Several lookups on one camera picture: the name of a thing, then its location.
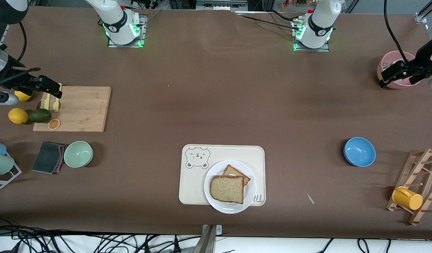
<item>yellow mug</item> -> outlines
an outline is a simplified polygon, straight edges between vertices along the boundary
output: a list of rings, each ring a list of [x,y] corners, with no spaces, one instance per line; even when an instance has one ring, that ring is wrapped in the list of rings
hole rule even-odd
[[[392,201],[411,210],[416,210],[422,205],[423,199],[420,194],[410,191],[403,186],[399,186],[392,193]]]

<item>metal clamp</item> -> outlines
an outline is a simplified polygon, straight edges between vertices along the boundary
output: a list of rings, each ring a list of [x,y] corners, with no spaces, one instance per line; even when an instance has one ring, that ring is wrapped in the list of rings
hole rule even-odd
[[[427,3],[419,12],[414,14],[415,22],[418,24],[426,24],[426,17],[432,13],[432,0]]]
[[[203,225],[203,234],[192,253],[213,253],[216,235],[222,234],[222,225]]]

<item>avocado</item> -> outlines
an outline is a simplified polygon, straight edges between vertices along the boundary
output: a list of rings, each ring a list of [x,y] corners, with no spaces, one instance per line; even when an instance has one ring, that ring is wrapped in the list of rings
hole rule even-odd
[[[35,123],[46,123],[52,117],[52,113],[50,113],[47,109],[37,109],[30,113],[28,116],[29,120]]]

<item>plastic fork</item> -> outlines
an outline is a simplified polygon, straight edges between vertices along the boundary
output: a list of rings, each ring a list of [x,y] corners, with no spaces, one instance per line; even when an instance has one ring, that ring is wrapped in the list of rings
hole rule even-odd
[[[61,84],[61,83],[58,83],[59,85],[60,85],[60,91],[61,91],[61,89],[63,88],[63,85]],[[53,103],[53,111],[54,112],[59,112],[60,111],[60,99],[59,98],[57,98],[56,100],[55,100],[55,103]]]

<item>bread slice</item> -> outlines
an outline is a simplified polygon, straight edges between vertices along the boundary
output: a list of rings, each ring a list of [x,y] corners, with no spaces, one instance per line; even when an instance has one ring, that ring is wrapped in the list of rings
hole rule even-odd
[[[238,171],[236,168],[234,168],[229,164],[224,171],[224,175],[230,175],[230,174],[235,174],[236,176],[242,176],[244,178],[244,185],[246,185],[250,181],[250,178],[248,176],[244,175],[243,173],[241,173],[240,171]]]
[[[211,179],[209,191],[215,200],[243,204],[244,177],[215,176]]]

